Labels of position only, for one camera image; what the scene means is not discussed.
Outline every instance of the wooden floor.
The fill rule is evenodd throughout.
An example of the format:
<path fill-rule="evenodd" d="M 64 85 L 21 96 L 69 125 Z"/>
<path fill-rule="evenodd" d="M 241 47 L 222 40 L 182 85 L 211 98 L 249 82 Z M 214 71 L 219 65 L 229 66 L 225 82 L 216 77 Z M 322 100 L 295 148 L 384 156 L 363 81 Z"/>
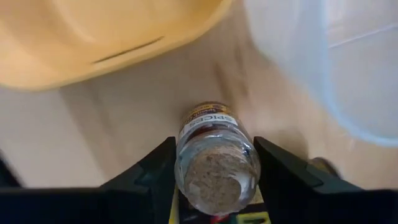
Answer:
<path fill-rule="evenodd" d="M 251 136 L 263 136 L 304 159 L 325 157 L 346 180 L 367 189 L 398 187 L 398 150 L 353 139 L 305 90 L 284 78 L 253 46 L 241 1 L 191 44 L 54 91 L 83 139 L 85 156 L 91 156 L 95 165 L 86 170 L 78 152 L 71 153 L 77 158 L 79 175 L 86 172 L 90 178 L 65 184 L 59 181 L 57 166 L 65 164 L 66 169 L 73 161 L 42 154 L 27 167 L 20 159 L 24 153 L 11 152 L 0 138 L 0 148 L 27 185 L 94 185 L 108 180 L 167 136 L 176 136 L 183 114 L 192 106 L 216 100 L 238 112 Z M 54 167 L 42 169 L 45 177 L 35 173 L 40 160 L 52 159 L 57 160 Z M 91 175 L 95 167 L 99 171 Z M 76 169 L 70 172 L 69 176 L 77 175 Z M 30 179 L 32 175 L 45 178 L 45 184 Z"/>

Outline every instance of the spice jar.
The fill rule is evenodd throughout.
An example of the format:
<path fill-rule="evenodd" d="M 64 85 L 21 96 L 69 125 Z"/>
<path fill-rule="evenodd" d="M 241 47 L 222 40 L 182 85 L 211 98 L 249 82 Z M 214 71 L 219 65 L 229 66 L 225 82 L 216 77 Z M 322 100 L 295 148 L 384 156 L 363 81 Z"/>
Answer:
<path fill-rule="evenodd" d="M 231 109 L 217 102 L 196 106 L 181 127 L 175 179 L 199 211 L 226 215 L 256 193 L 260 163 L 251 139 Z"/>

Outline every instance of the black holder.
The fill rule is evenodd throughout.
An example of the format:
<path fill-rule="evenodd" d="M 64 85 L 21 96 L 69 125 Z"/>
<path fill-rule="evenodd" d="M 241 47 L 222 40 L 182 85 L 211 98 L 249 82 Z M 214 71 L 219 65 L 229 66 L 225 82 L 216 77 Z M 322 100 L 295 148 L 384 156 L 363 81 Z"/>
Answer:
<path fill-rule="evenodd" d="M 259 188 L 272 223 L 398 223 L 398 193 L 365 191 L 261 137 Z M 1 223 L 169 222 L 176 142 L 167 138 L 98 188 L 24 189 L 0 163 Z"/>

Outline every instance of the yellow label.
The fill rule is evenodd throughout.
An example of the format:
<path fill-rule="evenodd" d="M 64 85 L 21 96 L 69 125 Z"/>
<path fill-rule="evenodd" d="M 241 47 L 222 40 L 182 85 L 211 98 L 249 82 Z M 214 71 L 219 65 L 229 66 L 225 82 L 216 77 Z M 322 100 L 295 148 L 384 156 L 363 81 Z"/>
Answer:
<path fill-rule="evenodd" d="M 268 212 L 240 214 L 236 216 L 238 224 L 271 224 Z"/>
<path fill-rule="evenodd" d="M 170 209 L 169 224 L 178 224 L 178 223 L 179 223 L 179 218 L 178 218 L 178 188 L 177 188 L 177 186 L 175 186 L 174 195 L 173 195 L 173 202 L 172 202 L 172 208 Z"/>

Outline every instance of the translucent plastic container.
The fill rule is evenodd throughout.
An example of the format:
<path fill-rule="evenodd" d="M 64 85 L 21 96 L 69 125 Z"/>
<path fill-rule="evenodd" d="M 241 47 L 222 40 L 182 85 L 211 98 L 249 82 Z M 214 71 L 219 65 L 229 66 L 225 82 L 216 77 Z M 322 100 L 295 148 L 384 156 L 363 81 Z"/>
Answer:
<path fill-rule="evenodd" d="M 398 146 L 398 1 L 245 0 L 257 48 L 353 136 Z"/>

